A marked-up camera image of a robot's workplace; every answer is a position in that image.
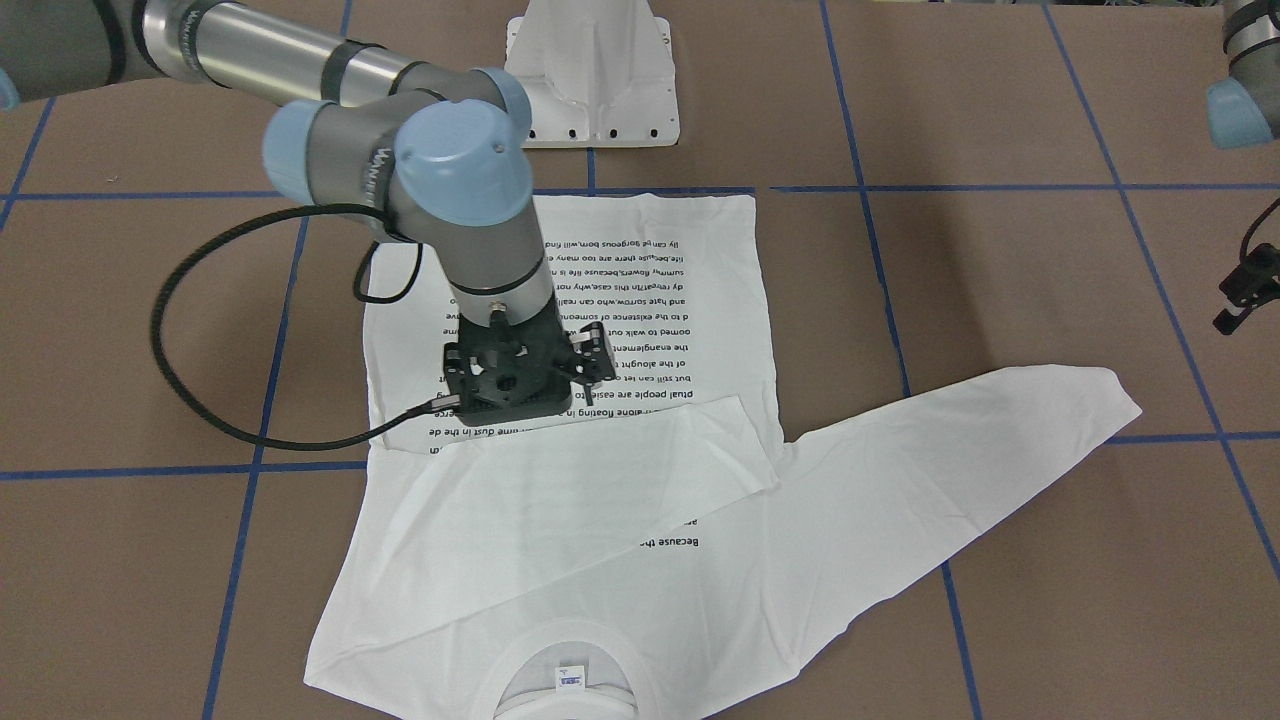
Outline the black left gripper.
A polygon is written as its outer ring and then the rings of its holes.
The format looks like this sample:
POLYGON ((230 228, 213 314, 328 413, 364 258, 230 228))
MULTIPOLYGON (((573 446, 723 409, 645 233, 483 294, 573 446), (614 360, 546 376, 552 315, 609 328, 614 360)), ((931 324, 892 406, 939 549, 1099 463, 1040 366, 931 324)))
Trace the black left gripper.
POLYGON ((1257 245, 1220 282, 1224 309, 1213 328, 1233 334, 1257 309, 1279 297, 1279 251, 1274 245, 1257 245))

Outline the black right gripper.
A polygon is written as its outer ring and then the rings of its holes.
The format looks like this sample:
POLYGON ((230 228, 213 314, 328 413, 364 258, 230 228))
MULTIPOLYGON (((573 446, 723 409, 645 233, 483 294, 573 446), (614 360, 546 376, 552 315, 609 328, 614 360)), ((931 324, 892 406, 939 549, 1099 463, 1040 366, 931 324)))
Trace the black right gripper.
POLYGON ((444 345, 442 365, 448 386, 442 409, 458 419, 559 415, 572 406, 573 386, 582 387, 591 405, 594 388, 617 378, 603 323, 570 333, 557 306, 521 323, 498 306, 485 325, 462 316, 456 340, 444 345))

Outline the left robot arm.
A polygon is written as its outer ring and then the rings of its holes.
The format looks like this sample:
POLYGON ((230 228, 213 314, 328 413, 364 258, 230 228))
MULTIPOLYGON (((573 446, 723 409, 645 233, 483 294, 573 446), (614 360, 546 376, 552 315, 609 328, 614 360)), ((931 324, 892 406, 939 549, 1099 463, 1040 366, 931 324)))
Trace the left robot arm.
MULTIPOLYGON (((1222 17, 1228 76, 1206 91, 1210 137, 1221 150, 1271 143, 1279 137, 1277 3, 1224 1, 1222 17)), ((1225 306, 1213 327, 1220 334, 1234 334, 1257 309, 1277 300, 1277 245, 1254 242, 1277 205, 1274 200, 1248 225, 1236 265, 1219 286, 1225 306)))

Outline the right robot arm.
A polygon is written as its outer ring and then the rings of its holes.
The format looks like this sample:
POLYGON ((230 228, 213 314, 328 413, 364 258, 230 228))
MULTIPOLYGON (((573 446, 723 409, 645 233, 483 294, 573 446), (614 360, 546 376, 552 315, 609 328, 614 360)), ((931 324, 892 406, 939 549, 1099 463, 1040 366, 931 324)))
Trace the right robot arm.
POLYGON ((5 1, 3 108, 173 78, 276 105, 262 164, 303 213, 436 255, 457 306, 434 411, 467 425, 566 411, 616 377, 603 325, 561 320, 524 152, 529 97, 238 1, 5 1))

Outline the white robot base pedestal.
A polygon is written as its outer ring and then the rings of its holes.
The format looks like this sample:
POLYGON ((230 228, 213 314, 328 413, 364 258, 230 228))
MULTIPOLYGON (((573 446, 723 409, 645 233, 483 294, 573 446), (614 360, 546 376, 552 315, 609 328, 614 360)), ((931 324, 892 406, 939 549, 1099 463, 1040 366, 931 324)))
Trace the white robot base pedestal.
POLYGON ((531 1, 507 24, 504 69, 531 104, 529 149, 678 142, 671 27, 648 1, 531 1))

